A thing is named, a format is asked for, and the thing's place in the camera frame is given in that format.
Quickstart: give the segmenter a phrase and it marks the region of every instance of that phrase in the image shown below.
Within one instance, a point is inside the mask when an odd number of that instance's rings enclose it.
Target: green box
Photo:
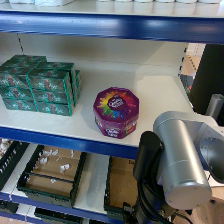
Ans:
[[[32,93],[29,89],[23,89],[19,87],[0,86],[0,95],[2,98],[33,100]]]
[[[80,93],[81,93],[81,88],[79,87],[79,89],[77,89],[75,93],[73,94],[74,106],[78,104]]]
[[[29,62],[46,62],[46,56],[33,56],[33,55],[14,55],[10,61],[29,61]]]
[[[2,67],[9,67],[9,68],[35,68],[39,62],[30,62],[30,61],[12,61],[8,60]]]
[[[70,82],[73,83],[76,79],[74,63],[62,63],[62,62],[40,62],[37,69],[49,69],[49,70],[62,70],[69,72]]]
[[[66,71],[33,69],[27,78],[32,89],[63,91],[68,94],[71,88],[69,73]]]
[[[0,86],[15,86],[29,88],[26,75],[32,70],[28,68],[0,67]]]
[[[33,100],[16,100],[3,98],[5,107],[8,110],[25,110],[25,111],[37,111]]]
[[[81,86],[81,73],[80,70],[75,70],[75,81],[72,82],[73,92],[76,93]]]
[[[33,98],[36,101],[41,101],[45,103],[60,103],[60,104],[68,104],[72,99],[72,90],[68,89],[68,94],[65,92],[53,92],[53,91],[42,91],[32,89]]]
[[[74,111],[73,100],[69,104],[36,102],[36,105],[39,112],[48,113],[48,114],[72,116],[72,113]]]

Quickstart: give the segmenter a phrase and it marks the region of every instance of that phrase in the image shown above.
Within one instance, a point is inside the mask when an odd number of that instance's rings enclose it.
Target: upper shelf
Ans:
[[[141,134],[153,131],[161,113],[193,112],[179,77],[86,70],[82,81],[81,97],[71,117],[7,110],[0,99],[0,137],[135,159]],[[130,89],[140,100],[137,128],[124,139],[102,135],[95,124],[93,103],[109,87]]]
[[[224,44],[224,3],[0,4],[0,31]]]

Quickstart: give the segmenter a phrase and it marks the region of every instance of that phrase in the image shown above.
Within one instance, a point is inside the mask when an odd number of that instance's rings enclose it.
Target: store shelf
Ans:
[[[26,164],[36,149],[36,146],[37,145],[35,144],[30,144],[28,146],[22,159],[17,164],[5,187],[2,189],[1,193],[4,196],[8,196],[8,201],[19,204],[32,205],[39,208],[88,219],[99,220],[106,223],[121,223],[118,220],[109,219],[103,207],[109,156],[88,154],[79,183],[78,196],[76,198],[73,209],[33,201],[28,199],[25,193],[18,191],[16,185],[19,176],[24,171]]]
[[[0,31],[224,43],[223,4],[98,2],[61,7],[0,5]]]
[[[18,210],[16,211],[15,214],[0,212],[0,216],[7,217],[7,218],[10,218],[10,219],[26,221],[26,215],[27,215],[27,212],[28,212],[29,208],[30,208],[29,205],[20,204],[19,207],[18,207]]]
[[[29,223],[35,223],[35,224],[45,224],[45,222],[43,222],[41,220],[41,218],[36,217],[34,215],[35,209],[36,209],[36,207],[30,206],[30,208],[28,210],[28,213],[26,215],[26,221],[29,222]]]
[[[83,89],[72,117],[6,110],[0,99],[0,137],[134,159],[144,131],[165,111],[193,112],[179,77],[113,71],[82,73]],[[93,103],[109,87],[130,89],[140,99],[137,129],[124,139],[103,136],[95,124]]]

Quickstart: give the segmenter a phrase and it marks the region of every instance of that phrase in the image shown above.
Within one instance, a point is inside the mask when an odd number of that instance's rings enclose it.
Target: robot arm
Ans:
[[[153,131],[143,133],[133,171],[139,198],[144,198],[136,203],[139,223],[157,223],[155,213],[151,221],[142,214],[149,205],[149,210],[162,210],[168,217],[175,209],[189,210],[209,201],[212,192],[204,169],[224,183],[224,128],[213,118],[166,112],[156,119]]]

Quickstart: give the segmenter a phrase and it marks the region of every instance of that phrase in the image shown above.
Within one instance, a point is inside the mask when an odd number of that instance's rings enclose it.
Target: cardboard box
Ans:
[[[20,55],[16,54],[14,55],[10,61],[29,61],[29,62],[46,62],[46,56],[33,56],[33,55]]]
[[[20,176],[17,189],[31,200],[72,208],[86,153],[67,151],[70,150],[39,145]]]
[[[70,83],[76,81],[75,65],[74,63],[62,63],[62,62],[40,62],[37,69],[48,69],[67,71],[70,76]]]
[[[133,176],[134,160],[110,157],[104,196],[104,209],[109,218],[122,220],[123,203],[134,206],[138,196]]]
[[[75,108],[73,100],[70,101],[69,104],[54,104],[36,101],[36,105],[39,112],[63,116],[72,116]]]
[[[12,61],[8,60],[2,64],[2,67],[9,68],[35,68],[39,62],[30,62],[30,61]]]
[[[73,100],[72,90],[65,92],[42,91],[32,89],[33,97],[36,101],[44,103],[69,104]]]
[[[27,77],[32,89],[63,91],[68,94],[71,88],[69,73],[66,71],[33,69]]]
[[[3,98],[3,102],[8,110],[37,111],[33,100],[16,100]]]
[[[2,98],[33,100],[30,89],[23,89],[19,87],[0,86],[0,95]]]
[[[32,70],[28,68],[0,67],[0,86],[15,86],[28,89],[27,74]]]

